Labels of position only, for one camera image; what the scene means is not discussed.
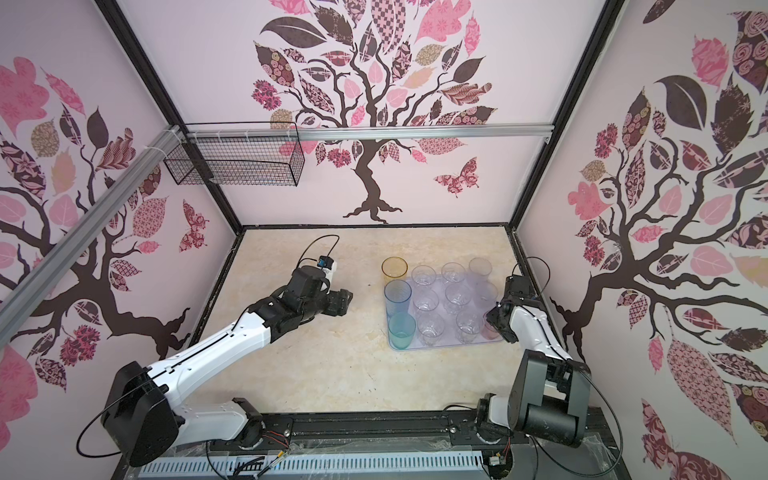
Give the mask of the clear cup back row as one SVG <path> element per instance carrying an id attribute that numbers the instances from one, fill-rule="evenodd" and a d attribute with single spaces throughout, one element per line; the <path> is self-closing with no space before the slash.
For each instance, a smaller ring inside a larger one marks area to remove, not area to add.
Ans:
<path id="1" fill-rule="evenodd" d="M 474 303 L 478 308 L 488 311 L 495 306 L 498 295 L 498 288 L 492 282 L 481 282 L 475 288 Z"/>
<path id="2" fill-rule="evenodd" d="M 462 344 L 472 343 L 482 330 L 483 319 L 470 311 L 461 311 L 456 316 L 458 338 Z"/>

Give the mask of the frosted dimpled clear cup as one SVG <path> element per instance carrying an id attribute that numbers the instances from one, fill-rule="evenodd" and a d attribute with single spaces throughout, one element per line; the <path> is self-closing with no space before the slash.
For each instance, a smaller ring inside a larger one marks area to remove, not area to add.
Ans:
<path id="1" fill-rule="evenodd" d="M 472 284 L 482 283 L 488 280 L 492 271 L 493 265 L 487 258 L 475 257 L 468 264 L 467 279 Z"/>

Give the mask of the clear faceted glass tumbler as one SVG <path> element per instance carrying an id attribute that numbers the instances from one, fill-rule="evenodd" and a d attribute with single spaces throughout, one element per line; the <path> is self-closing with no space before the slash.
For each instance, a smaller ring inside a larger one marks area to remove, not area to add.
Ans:
<path id="1" fill-rule="evenodd" d="M 461 263 L 447 262 L 441 268 L 441 278 L 445 285 L 461 284 L 466 279 L 466 269 Z"/>

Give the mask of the blue ribbed plastic cup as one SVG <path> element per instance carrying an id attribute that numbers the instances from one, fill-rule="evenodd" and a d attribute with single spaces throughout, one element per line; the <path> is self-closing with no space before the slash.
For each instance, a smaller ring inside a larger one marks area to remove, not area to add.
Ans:
<path id="1" fill-rule="evenodd" d="M 391 280 L 386 284 L 384 298 L 388 318 L 401 312 L 408 312 L 412 292 L 411 285 L 402 279 Z"/>

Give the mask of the amber plastic cup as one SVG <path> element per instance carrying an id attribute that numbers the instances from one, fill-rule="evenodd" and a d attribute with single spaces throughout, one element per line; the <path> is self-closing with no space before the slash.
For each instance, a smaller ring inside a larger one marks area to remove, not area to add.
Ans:
<path id="1" fill-rule="evenodd" d="M 402 257 L 390 256 L 383 260 L 381 271 L 386 281 L 402 279 L 407 275 L 409 265 Z"/>

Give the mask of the clear glass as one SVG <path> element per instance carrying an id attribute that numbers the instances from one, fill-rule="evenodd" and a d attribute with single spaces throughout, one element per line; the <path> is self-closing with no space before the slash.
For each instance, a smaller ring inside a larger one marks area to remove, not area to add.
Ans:
<path id="1" fill-rule="evenodd" d="M 445 332 L 445 321 L 437 314 L 425 314 L 417 320 L 421 342 L 427 347 L 435 346 Z"/>
<path id="2" fill-rule="evenodd" d="M 411 279 L 417 288 L 432 288 L 437 279 L 436 271 L 428 265 L 418 265 L 411 272 Z"/>
<path id="3" fill-rule="evenodd" d="M 433 312 L 440 303 L 438 294 L 428 287 L 417 287 L 412 296 L 412 304 L 417 314 Z"/>

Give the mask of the teal dimpled plastic cup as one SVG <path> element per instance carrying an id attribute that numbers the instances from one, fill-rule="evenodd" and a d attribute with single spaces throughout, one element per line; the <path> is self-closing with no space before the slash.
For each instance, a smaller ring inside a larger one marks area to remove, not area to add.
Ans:
<path id="1" fill-rule="evenodd" d="M 408 349 L 415 336 L 416 320 L 407 312 L 398 312 L 388 319 L 387 326 L 391 346 L 397 350 Z"/>

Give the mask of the pink plastic cup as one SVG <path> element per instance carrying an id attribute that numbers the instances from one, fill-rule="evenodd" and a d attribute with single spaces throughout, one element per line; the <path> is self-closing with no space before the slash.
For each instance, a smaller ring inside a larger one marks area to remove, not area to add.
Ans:
<path id="1" fill-rule="evenodd" d="M 483 321 L 481 335 L 486 340 L 496 340 L 500 337 L 499 332 L 487 320 Z"/>

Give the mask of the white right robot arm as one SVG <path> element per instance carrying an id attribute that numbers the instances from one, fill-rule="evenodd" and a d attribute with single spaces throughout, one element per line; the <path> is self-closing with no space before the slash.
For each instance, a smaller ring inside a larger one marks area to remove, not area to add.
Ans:
<path id="1" fill-rule="evenodd" d="M 487 394 L 477 405 L 485 440 L 514 433 L 576 448 L 586 431 L 591 372 L 559 344 L 531 280 L 513 274 L 502 299 L 485 315 L 500 336 L 523 349 L 507 396 Z"/>

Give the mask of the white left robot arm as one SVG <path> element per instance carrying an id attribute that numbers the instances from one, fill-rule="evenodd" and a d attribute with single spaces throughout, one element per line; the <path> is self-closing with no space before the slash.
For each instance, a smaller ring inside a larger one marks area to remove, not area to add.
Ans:
<path id="1" fill-rule="evenodd" d="M 295 268 L 289 282 L 247 306 L 232 324 L 179 354 L 116 374 L 100 422 L 131 467 L 141 467 L 186 444 L 222 441 L 257 446 L 263 416 L 246 399 L 191 407 L 186 399 L 250 353 L 265 348 L 318 315 L 343 316 L 350 291 L 331 288 L 336 262 L 321 257 Z"/>

